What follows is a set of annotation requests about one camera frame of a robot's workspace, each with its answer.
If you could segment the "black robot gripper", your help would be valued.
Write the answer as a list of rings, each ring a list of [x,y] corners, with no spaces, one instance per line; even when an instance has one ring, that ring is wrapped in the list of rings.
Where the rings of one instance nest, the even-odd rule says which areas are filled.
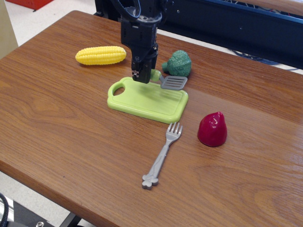
[[[151,79],[151,70],[156,66],[156,57],[153,55],[158,49],[157,27],[161,21],[161,13],[155,17],[141,15],[134,21],[121,18],[121,43],[131,50],[134,81],[149,83]]]

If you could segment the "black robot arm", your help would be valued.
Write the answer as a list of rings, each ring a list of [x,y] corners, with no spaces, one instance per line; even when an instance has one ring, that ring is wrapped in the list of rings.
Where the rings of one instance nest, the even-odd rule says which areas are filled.
[[[132,78],[147,84],[156,66],[157,29],[166,20],[168,1],[134,0],[131,6],[119,0],[111,2],[121,15],[121,43],[131,50]]]

